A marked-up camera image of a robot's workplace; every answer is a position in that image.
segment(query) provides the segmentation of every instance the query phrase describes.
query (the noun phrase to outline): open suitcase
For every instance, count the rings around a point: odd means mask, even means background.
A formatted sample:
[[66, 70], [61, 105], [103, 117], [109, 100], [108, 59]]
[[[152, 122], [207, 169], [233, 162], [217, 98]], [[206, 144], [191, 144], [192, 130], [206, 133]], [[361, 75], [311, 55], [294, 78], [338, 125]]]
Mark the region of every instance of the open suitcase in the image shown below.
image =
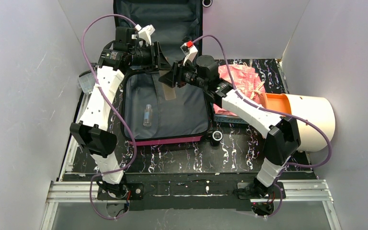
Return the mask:
[[[114, 13], [131, 18], [142, 27], [152, 24], [156, 31], [152, 41], [161, 44], [164, 55], [172, 64], [184, 58], [180, 46], [202, 35], [202, 4], [200, 0], [115, 0]], [[129, 27], [115, 18], [116, 26]], [[201, 42], [197, 44], [201, 53]], [[202, 89], [186, 85], [174, 88], [175, 99], [167, 100], [160, 75], [126, 75], [123, 82], [121, 115], [132, 130], [137, 145], [157, 145], [199, 141], [211, 128], [210, 104]], [[146, 105], [152, 107], [151, 126], [144, 126]], [[121, 125], [128, 139], [126, 128]]]

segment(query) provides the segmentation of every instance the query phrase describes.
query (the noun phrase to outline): black table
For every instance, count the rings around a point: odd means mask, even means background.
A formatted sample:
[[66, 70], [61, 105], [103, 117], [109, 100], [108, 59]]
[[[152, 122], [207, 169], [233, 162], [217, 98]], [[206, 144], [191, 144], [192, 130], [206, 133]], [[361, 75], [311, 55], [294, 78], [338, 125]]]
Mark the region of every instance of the black table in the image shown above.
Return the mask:
[[[259, 74], [262, 81], [265, 81], [266, 92], [285, 93], [285, 88], [280, 77], [277, 62], [274, 59], [235, 59], [230, 60], [230, 64], [244, 64], [252, 66]], [[116, 93], [114, 106], [118, 109], [121, 106], [122, 94], [120, 90]], [[115, 149], [116, 156], [123, 167], [133, 156], [133, 148], [121, 134], [120, 121], [115, 115], [110, 116], [113, 123], [110, 125], [111, 131], [116, 134], [118, 143]], [[264, 156], [260, 154], [264, 145], [262, 136], [251, 126], [216, 123], [216, 128], [224, 134], [223, 141], [218, 147], [210, 145], [209, 141], [156, 145], [138, 147], [138, 155], [126, 173], [257, 173], [263, 163]], [[304, 152], [297, 152], [290, 159], [292, 162], [308, 164], [309, 161]], [[313, 173], [306, 173], [311, 169], [301, 169], [299, 167], [289, 167], [287, 171], [305, 172], [304, 179], [315, 179]], [[66, 174], [64, 181], [73, 181], [76, 178], [87, 180], [89, 177], [80, 178], [76, 175], [95, 174], [98, 172], [92, 157], [87, 156], [78, 148], [71, 174]]]

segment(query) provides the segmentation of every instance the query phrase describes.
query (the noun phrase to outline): small bottle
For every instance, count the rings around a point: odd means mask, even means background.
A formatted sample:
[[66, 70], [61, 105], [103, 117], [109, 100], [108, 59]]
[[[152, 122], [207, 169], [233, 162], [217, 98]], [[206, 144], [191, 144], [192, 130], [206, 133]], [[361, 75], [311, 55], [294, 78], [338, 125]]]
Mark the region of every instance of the small bottle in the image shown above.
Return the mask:
[[146, 126], [146, 127], [151, 126], [152, 113], [153, 113], [153, 110], [151, 109], [151, 104], [147, 104], [145, 108], [145, 115], [143, 117], [143, 126]]

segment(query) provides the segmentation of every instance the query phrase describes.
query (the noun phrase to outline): folded pink clothing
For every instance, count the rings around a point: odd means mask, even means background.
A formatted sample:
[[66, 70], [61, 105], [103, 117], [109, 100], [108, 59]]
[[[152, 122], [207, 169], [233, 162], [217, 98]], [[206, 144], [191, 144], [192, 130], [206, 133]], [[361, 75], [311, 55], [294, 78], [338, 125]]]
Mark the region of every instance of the folded pink clothing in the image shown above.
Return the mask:
[[[257, 89], [260, 83], [262, 83], [262, 81], [259, 78], [259, 75], [254, 71], [253, 67], [248, 67], [246, 65], [229, 65], [229, 68], [233, 80], [235, 82], [236, 88], [240, 90], [243, 94], [245, 94], [245, 96], [250, 98], [253, 91]], [[218, 71], [219, 77], [230, 82], [230, 77], [226, 65], [220, 66]], [[265, 88], [261, 87], [258, 91], [265, 92]], [[255, 93], [254, 97], [251, 99], [256, 103], [260, 104], [258, 93]], [[216, 114], [220, 115], [236, 116], [234, 113], [222, 109], [216, 104], [214, 105], [214, 111]]]

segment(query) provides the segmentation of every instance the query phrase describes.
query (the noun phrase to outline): white wall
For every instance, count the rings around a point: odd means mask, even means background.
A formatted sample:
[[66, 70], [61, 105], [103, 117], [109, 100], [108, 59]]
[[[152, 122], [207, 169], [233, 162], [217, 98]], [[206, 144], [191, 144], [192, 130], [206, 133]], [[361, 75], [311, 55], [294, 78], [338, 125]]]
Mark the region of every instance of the white wall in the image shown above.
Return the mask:
[[0, 229], [39, 229], [84, 69], [57, 1], [0, 0]]
[[[58, 0], [80, 39], [94, 19], [113, 13], [113, 0]], [[214, 0], [204, 8], [204, 34], [218, 37], [228, 58], [281, 58], [309, 0]], [[115, 38], [113, 18], [103, 19], [87, 34], [91, 61]], [[214, 40], [206, 38], [203, 54], [222, 58]]]
[[342, 228], [368, 229], [368, 1], [310, 1], [283, 60], [290, 93], [331, 102], [334, 155], [315, 171], [330, 186]]

